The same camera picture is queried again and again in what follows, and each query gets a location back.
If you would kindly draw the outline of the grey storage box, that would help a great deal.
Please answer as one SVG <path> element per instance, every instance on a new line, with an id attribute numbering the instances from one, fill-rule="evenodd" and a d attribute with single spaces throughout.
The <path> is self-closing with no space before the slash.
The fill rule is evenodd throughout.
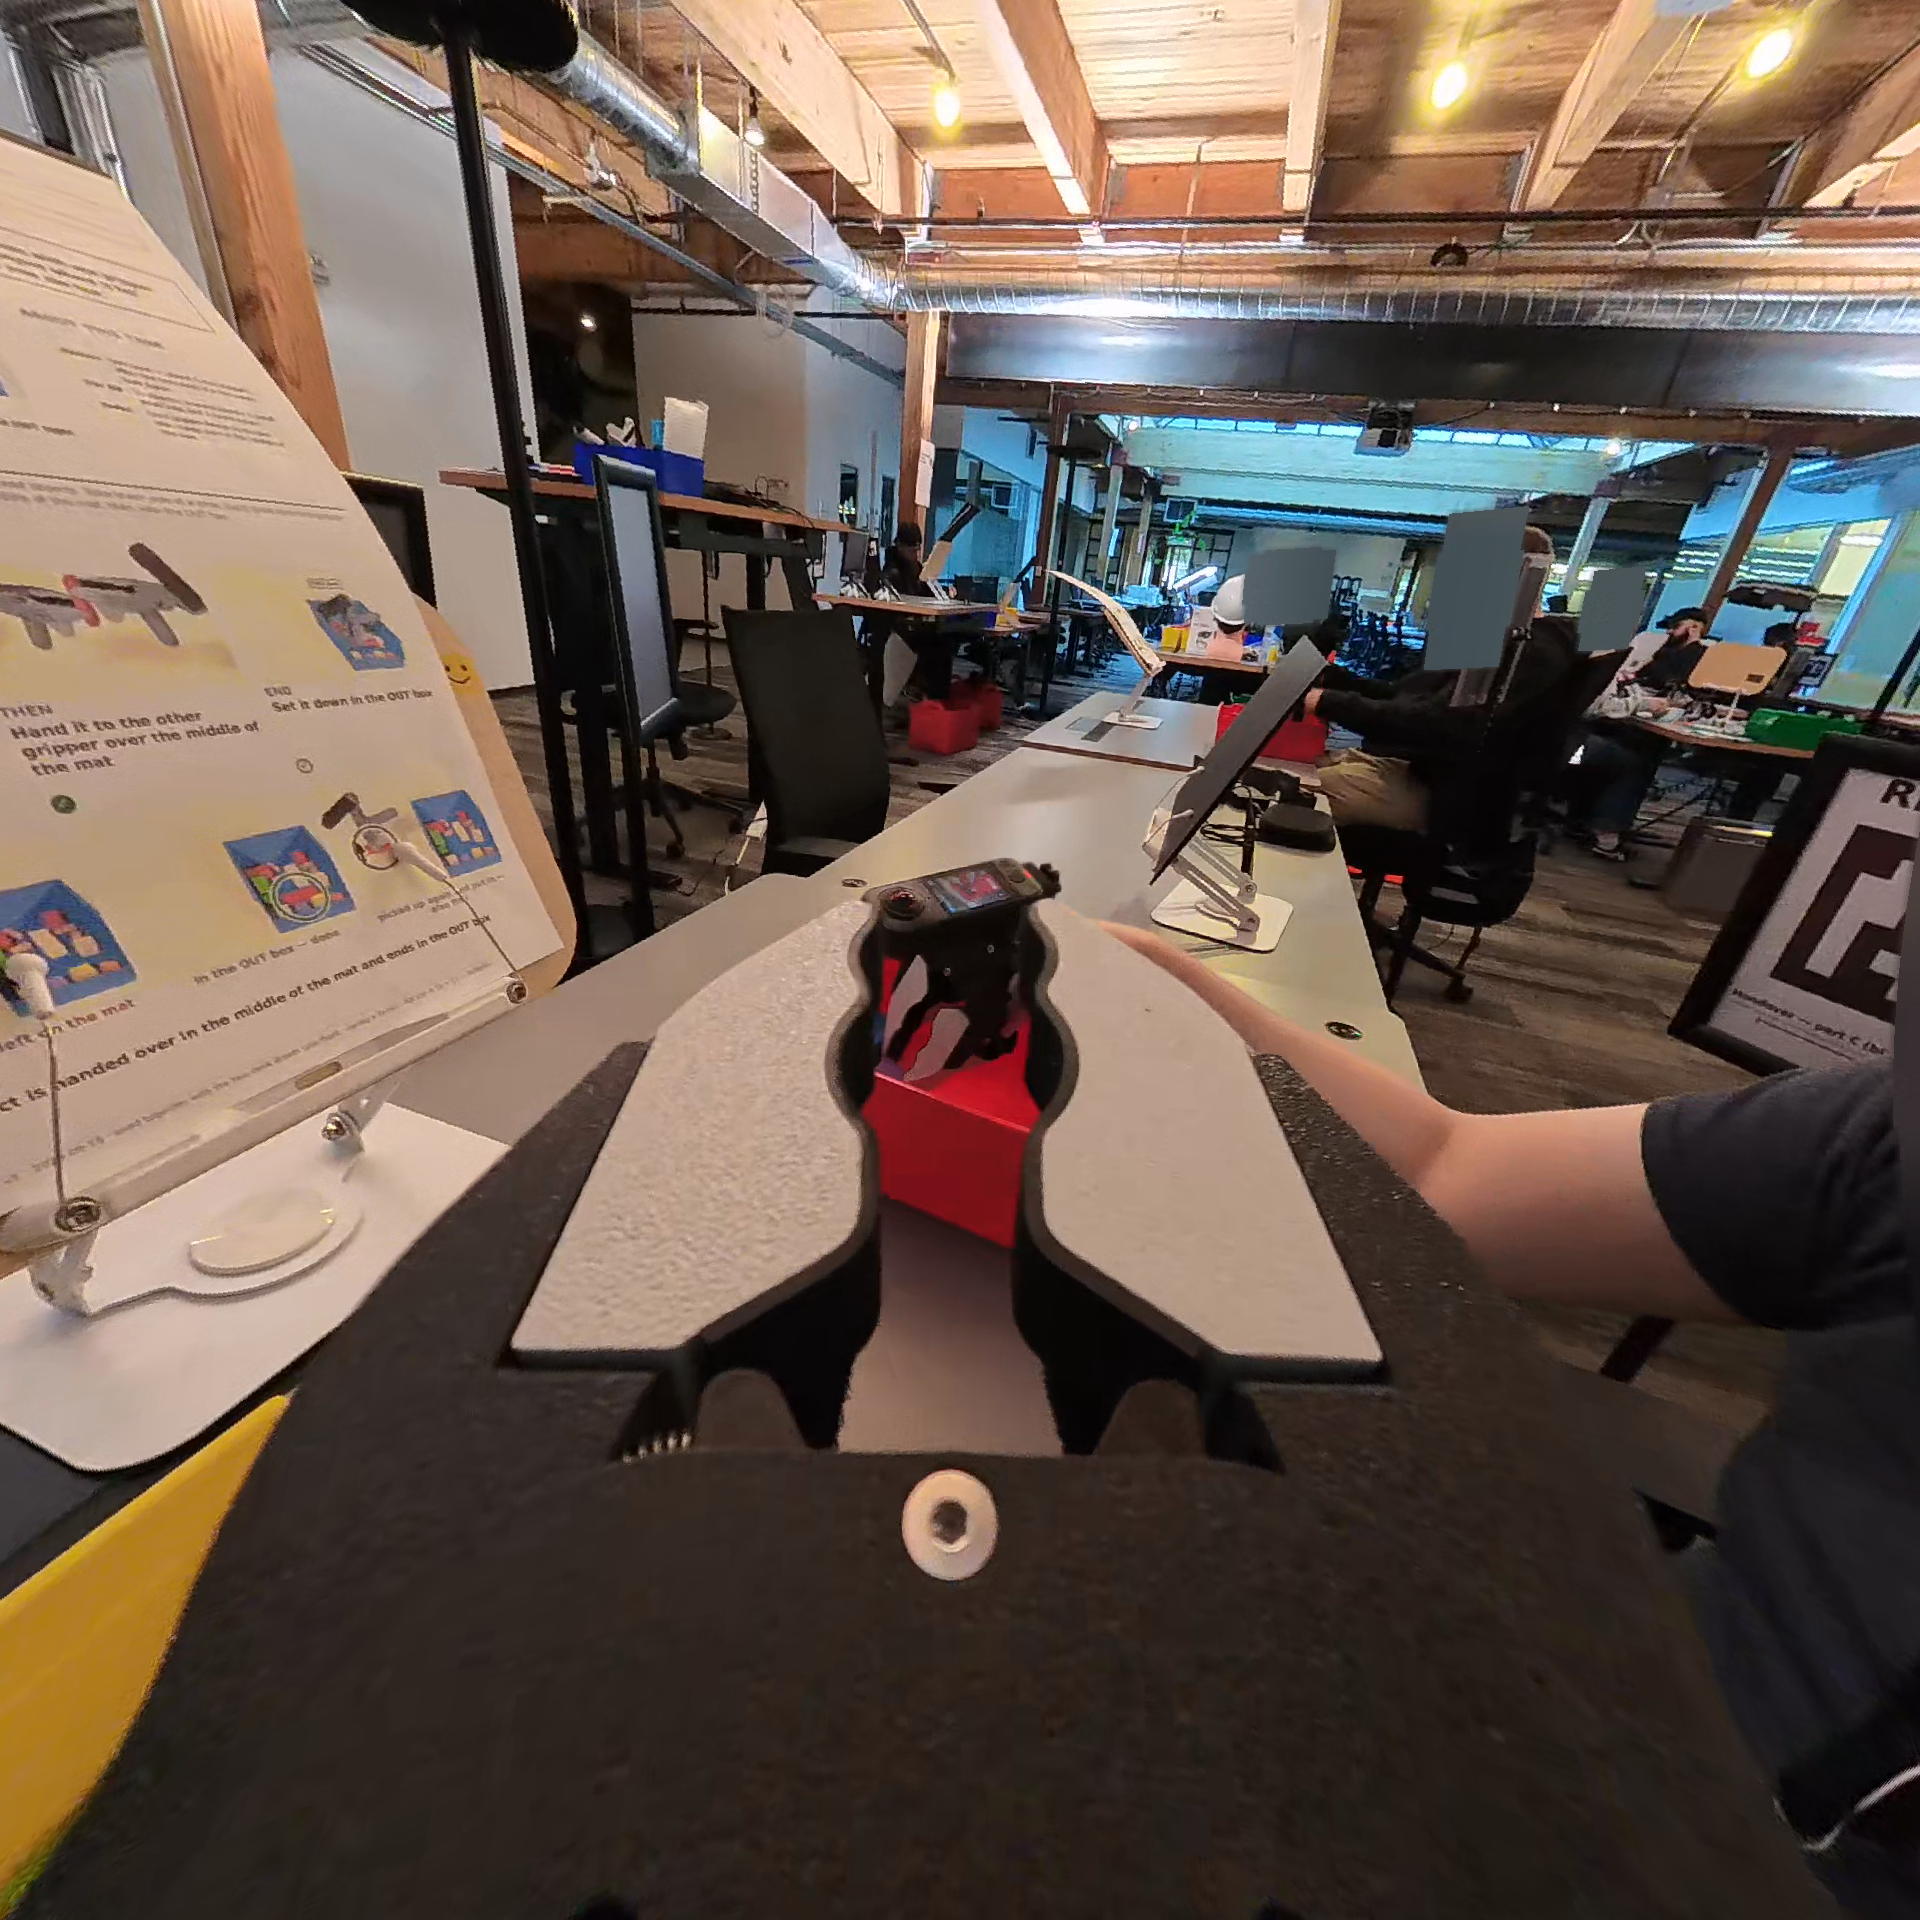
<path id="1" fill-rule="evenodd" d="M 1656 877 L 1681 917 L 1721 927 L 1769 853 L 1772 828 L 1732 818 L 1694 818 Z"/>

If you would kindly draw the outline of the red storage box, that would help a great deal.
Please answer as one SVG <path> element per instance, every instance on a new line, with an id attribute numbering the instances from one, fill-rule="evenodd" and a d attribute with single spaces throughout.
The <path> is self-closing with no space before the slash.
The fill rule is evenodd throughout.
<path id="1" fill-rule="evenodd" d="M 918 754 L 971 754 L 984 734 L 1002 727 L 1002 690 L 994 681 L 956 683 L 949 697 L 922 697 L 909 708 L 905 744 Z"/>

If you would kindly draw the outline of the yellow plastic bin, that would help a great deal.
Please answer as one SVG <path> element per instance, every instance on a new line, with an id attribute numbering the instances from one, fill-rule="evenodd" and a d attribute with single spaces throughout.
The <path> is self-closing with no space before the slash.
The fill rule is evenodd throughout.
<path id="1" fill-rule="evenodd" d="M 75 1825 L 291 1395 L 269 1398 L 2 1597 L 2 1915 Z"/>

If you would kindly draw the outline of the white stand with dark board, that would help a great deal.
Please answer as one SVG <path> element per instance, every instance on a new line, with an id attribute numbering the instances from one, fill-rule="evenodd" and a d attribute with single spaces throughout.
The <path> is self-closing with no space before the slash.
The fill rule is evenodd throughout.
<path id="1" fill-rule="evenodd" d="M 1152 881 L 1178 874 L 1178 887 L 1149 914 L 1155 927 L 1238 953 L 1272 955 L 1276 948 L 1291 904 L 1261 893 L 1251 870 L 1256 825 L 1244 825 L 1234 857 L 1219 853 L 1205 831 L 1324 671 L 1325 655 L 1308 637 L 1294 640 L 1208 757 L 1152 818 L 1142 838 Z"/>

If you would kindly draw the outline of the black office chair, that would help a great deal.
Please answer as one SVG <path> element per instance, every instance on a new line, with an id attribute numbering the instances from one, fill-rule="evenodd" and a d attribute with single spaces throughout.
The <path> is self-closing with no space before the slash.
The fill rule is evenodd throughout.
<path id="1" fill-rule="evenodd" d="M 1481 840 L 1379 825 L 1339 828 L 1338 838 L 1361 883 L 1358 911 L 1379 967 L 1382 1004 L 1396 1000 L 1411 967 L 1439 975 L 1451 1004 L 1471 1000 L 1465 968 L 1481 937 L 1508 924 L 1528 897 L 1539 835 L 1515 823 L 1508 835 Z M 1465 931 L 1459 958 L 1422 948 L 1426 927 Z"/>
<path id="2" fill-rule="evenodd" d="M 764 874 L 809 877 L 885 828 L 892 767 L 848 611 L 725 610 L 766 811 Z"/>

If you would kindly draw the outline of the white tilted sheet stand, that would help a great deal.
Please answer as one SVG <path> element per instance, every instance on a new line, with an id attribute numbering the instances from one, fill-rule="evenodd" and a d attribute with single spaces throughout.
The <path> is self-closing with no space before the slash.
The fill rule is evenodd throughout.
<path id="1" fill-rule="evenodd" d="M 1109 623 L 1109 631 L 1118 637 L 1118 644 L 1125 648 L 1125 655 L 1141 665 L 1141 681 L 1136 687 L 1125 694 L 1125 701 L 1109 713 L 1096 727 L 1106 728 L 1119 728 L 1119 733 L 1161 733 L 1164 720 L 1155 715 L 1142 713 L 1142 701 L 1149 694 L 1149 687 L 1158 681 L 1158 671 L 1164 668 L 1164 657 L 1155 644 L 1149 644 L 1135 623 L 1135 615 L 1109 593 L 1072 577 L 1061 570 L 1046 570 L 1049 580 L 1075 588 L 1078 594 L 1088 598 L 1096 611 L 1104 611 L 1104 620 Z"/>

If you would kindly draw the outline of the instruction sheet stand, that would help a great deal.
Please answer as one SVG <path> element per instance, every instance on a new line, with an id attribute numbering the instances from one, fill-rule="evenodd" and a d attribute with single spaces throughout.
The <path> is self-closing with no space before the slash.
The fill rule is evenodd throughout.
<path id="1" fill-rule="evenodd" d="M 2 1434 L 122 1475 L 301 1364 L 499 1161 L 398 1081 L 561 973 L 335 460 L 2 141 Z"/>

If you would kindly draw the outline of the black tripod pole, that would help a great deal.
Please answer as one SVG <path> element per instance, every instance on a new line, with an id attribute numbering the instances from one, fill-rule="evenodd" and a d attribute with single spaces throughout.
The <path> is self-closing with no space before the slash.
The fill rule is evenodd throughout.
<path id="1" fill-rule="evenodd" d="M 476 64 L 494 60 L 526 75 L 549 75 L 581 48 L 576 15 L 566 3 L 349 3 L 371 35 L 442 55 L 445 93 L 459 157 L 469 253 L 482 315 L 488 383 L 499 437 L 499 480 L 515 531 L 516 585 L 528 657 L 538 694 L 541 751 L 551 811 L 551 848 L 562 877 L 562 895 L 574 917 L 574 955 L 569 973 L 592 958 L 588 900 L 584 893 L 584 854 L 571 763 L 566 751 L 554 620 L 541 561 L 531 453 L 515 363 L 515 323 L 508 315 L 505 274 L 499 267 L 499 223 L 492 200 L 492 150 L 476 101 Z"/>

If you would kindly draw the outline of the person's right forearm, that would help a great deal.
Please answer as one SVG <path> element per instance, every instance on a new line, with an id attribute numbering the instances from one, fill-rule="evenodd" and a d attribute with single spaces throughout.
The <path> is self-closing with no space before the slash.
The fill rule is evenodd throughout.
<path id="1" fill-rule="evenodd" d="M 1106 934 L 1211 1005 L 1255 1057 L 1284 1060 L 1511 1301 L 1598 1315 L 1736 1325 L 1676 1248 L 1644 1168 L 1646 1110 L 1508 1117 L 1455 1111 L 1349 1044 L 1265 1013 L 1136 927 Z"/>

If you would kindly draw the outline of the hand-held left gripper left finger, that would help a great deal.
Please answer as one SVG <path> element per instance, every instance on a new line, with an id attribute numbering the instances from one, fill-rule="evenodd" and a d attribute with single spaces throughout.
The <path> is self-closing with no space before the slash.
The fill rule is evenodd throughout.
<path id="1" fill-rule="evenodd" d="M 769 1378 L 839 1440 L 878 1331 L 874 910 L 845 900 L 718 975 L 655 1041 L 515 1330 L 545 1365 L 635 1364 L 688 1411 Z"/>

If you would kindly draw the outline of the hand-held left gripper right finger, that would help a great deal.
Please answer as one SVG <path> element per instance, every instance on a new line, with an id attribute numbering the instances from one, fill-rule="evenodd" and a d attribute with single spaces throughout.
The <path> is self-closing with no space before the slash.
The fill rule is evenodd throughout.
<path id="1" fill-rule="evenodd" d="M 1246 1390 L 1379 1385 L 1379 1335 L 1226 1018 L 1061 904 L 1025 917 L 1021 990 L 1016 1331 L 1064 1451 L 1096 1451 L 1141 1385 L 1186 1398 L 1199 1438 Z"/>

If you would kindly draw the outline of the silver ventilation duct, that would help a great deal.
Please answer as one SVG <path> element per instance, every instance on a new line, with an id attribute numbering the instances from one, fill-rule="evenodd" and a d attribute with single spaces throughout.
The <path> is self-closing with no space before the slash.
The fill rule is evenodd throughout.
<path id="1" fill-rule="evenodd" d="M 508 144 L 531 181 L 574 197 L 588 221 L 658 255 L 664 235 L 694 215 L 791 280 L 874 315 L 1032 315 L 1101 320 L 1332 320 L 1614 327 L 1661 331 L 1788 331 L 1916 338 L 1916 244 L 1865 250 L 1854 271 L 1816 261 L 1788 235 L 1706 250 L 1471 250 L 1464 267 L 1431 267 L 1408 244 L 1312 247 L 1299 230 L 1204 241 L 1194 215 L 1169 230 L 1104 223 L 1085 244 L 1012 247 L 976 225 L 974 247 L 861 253 L 828 208 L 751 150 L 721 118 L 676 110 L 588 35 L 558 75 L 512 75 L 482 64 L 482 111 L 515 130 L 538 114 L 581 135 Z"/>

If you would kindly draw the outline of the black display screen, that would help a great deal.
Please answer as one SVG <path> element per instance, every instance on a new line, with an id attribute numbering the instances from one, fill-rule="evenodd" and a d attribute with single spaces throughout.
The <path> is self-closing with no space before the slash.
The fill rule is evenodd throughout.
<path id="1" fill-rule="evenodd" d="M 426 605 L 434 605 L 438 573 L 422 487 L 355 470 L 349 470 L 342 480 L 395 558 L 408 593 Z"/>

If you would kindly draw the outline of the framed tag sign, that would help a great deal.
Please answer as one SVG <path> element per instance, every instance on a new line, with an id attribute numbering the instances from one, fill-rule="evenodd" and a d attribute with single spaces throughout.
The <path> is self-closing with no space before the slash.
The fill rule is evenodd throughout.
<path id="1" fill-rule="evenodd" d="M 1916 740 L 1826 738 L 1668 1035 L 1752 1075 L 1885 1063 L 1916 854 Z"/>

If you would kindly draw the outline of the blue storage crate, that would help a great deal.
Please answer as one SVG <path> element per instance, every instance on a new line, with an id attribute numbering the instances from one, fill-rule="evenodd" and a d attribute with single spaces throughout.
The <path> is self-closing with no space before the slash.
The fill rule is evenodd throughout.
<path id="1" fill-rule="evenodd" d="M 664 494 L 688 500 L 706 497 L 706 460 L 698 454 L 691 457 L 658 445 L 592 443 L 588 437 L 576 437 L 571 445 L 571 465 L 588 488 L 596 487 L 601 470 L 609 465 L 648 471 Z"/>

